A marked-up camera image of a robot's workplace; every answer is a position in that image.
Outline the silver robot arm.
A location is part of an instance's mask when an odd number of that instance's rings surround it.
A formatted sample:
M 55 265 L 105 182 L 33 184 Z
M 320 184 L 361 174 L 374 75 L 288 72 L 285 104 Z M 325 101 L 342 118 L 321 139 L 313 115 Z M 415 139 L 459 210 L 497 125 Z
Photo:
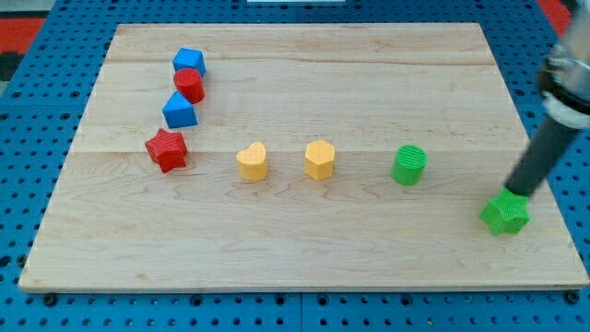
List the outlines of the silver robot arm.
M 589 128 L 589 1 L 573 7 L 565 33 L 546 58 L 538 77 L 548 115 L 574 129 Z

